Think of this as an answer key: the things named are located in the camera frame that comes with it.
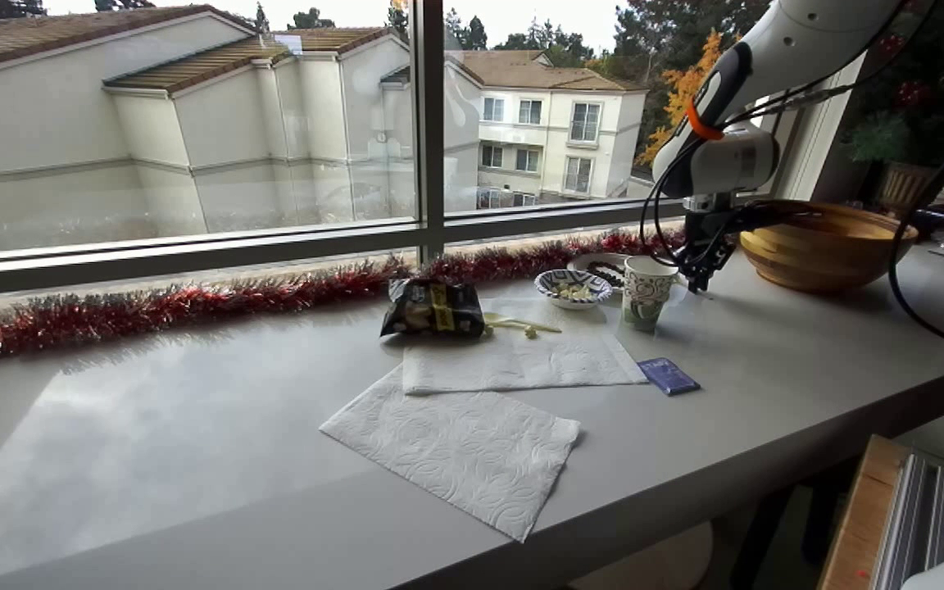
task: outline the sky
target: sky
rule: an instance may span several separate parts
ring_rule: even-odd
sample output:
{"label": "sky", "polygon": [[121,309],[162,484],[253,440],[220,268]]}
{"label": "sky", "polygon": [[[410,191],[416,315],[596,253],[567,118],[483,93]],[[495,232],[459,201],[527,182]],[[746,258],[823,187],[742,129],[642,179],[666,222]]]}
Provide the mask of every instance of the sky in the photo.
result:
{"label": "sky", "polygon": [[[153,0],[153,5],[184,5],[192,0]],[[253,17],[257,0],[201,0],[220,11]],[[527,34],[531,21],[551,21],[565,34],[580,34],[596,52],[612,48],[612,5],[624,0],[447,0],[447,11],[459,11],[470,24],[479,17],[489,34],[489,47],[507,38],[507,34]],[[92,13],[94,0],[42,0],[49,13]],[[325,21],[338,27],[381,27],[387,0],[263,0],[272,29],[291,24],[296,13],[318,5]]]}

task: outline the wooden bowl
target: wooden bowl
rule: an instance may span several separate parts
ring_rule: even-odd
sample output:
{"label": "wooden bowl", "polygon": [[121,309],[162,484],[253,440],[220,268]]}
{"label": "wooden bowl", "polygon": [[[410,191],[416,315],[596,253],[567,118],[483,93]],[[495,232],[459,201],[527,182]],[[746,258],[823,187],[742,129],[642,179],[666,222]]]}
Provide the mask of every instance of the wooden bowl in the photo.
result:
{"label": "wooden bowl", "polygon": [[[742,253],[761,278],[796,291],[849,291],[887,273],[899,221],[834,202],[766,201],[766,206],[787,221],[742,232]],[[909,227],[899,258],[915,239],[919,229]]]}

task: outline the green plant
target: green plant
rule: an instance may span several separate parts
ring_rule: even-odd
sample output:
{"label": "green plant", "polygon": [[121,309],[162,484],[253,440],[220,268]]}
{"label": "green plant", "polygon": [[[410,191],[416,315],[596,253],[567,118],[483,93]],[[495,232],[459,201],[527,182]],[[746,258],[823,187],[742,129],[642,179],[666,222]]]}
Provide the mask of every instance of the green plant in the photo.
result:
{"label": "green plant", "polygon": [[858,93],[853,162],[944,162],[944,0],[909,0],[876,47],[881,69]]}

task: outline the building window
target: building window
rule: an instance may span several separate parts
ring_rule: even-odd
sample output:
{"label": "building window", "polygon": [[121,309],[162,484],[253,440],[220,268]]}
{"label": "building window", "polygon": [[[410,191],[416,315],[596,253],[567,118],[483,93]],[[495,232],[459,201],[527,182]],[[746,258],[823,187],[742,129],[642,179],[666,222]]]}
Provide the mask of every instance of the building window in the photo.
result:
{"label": "building window", "polygon": [[575,104],[572,140],[596,140],[599,135],[599,104]]}
{"label": "building window", "polygon": [[501,99],[483,99],[483,122],[501,122],[506,101]]}
{"label": "building window", "polygon": [[538,169],[538,151],[515,151],[515,169]]}
{"label": "building window", "polygon": [[565,187],[575,194],[588,194],[593,176],[593,162],[591,157],[567,157],[567,176]]}
{"label": "building window", "polygon": [[483,144],[483,168],[501,168],[501,144]]}
{"label": "building window", "polygon": [[521,126],[540,126],[540,101],[521,101],[518,104],[518,122]]}

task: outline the building roof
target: building roof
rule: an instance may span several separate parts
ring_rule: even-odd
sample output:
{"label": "building roof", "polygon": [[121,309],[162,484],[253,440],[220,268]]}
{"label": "building roof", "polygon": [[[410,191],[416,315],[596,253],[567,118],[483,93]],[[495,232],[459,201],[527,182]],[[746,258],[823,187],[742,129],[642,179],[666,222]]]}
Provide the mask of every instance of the building roof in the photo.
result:
{"label": "building roof", "polygon": [[316,27],[316,29],[291,29],[284,35],[301,35],[301,52],[350,52],[356,47],[381,38],[381,35],[391,35],[391,29],[383,29],[383,27],[372,27],[372,29]]}
{"label": "building roof", "polygon": [[540,52],[493,48],[457,59],[486,88],[627,93],[593,69],[551,67]]}
{"label": "building roof", "polygon": [[242,69],[253,59],[283,59],[289,57],[284,47],[272,42],[272,38],[241,38],[241,42],[227,42],[207,52],[192,52],[175,61],[162,61],[153,69],[142,69],[121,80],[107,80],[107,88],[164,88],[164,93],[180,93],[191,86],[201,86],[207,80],[218,80],[223,71]]}
{"label": "building roof", "polygon": [[213,5],[164,5],[164,11],[117,11],[117,13],[74,13],[74,17],[33,17],[33,21],[5,21],[0,24],[0,61],[24,59],[33,52],[49,52],[74,42],[90,42],[97,35],[142,29],[166,21],[180,21],[191,13],[220,13]]}

